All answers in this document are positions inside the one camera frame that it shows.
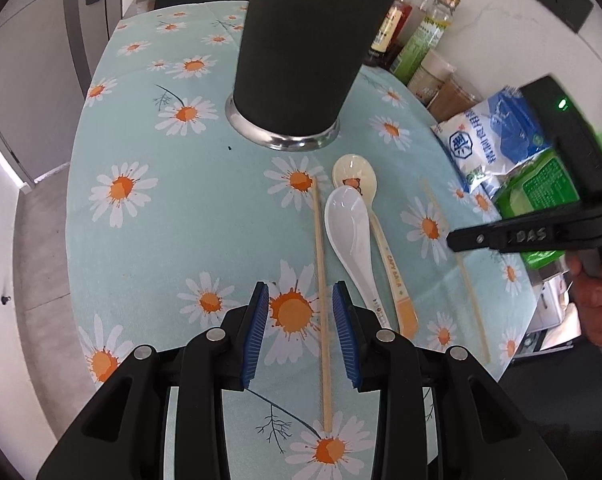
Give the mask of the person's right hand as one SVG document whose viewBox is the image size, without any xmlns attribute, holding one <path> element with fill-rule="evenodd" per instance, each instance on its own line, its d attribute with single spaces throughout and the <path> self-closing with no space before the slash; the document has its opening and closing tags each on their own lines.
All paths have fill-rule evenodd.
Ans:
<svg viewBox="0 0 602 480">
<path fill-rule="evenodd" d="M 586 274 L 575 252 L 568 252 L 566 260 L 582 333 L 592 344 L 602 348 L 602 279 Z"/>
</svg>

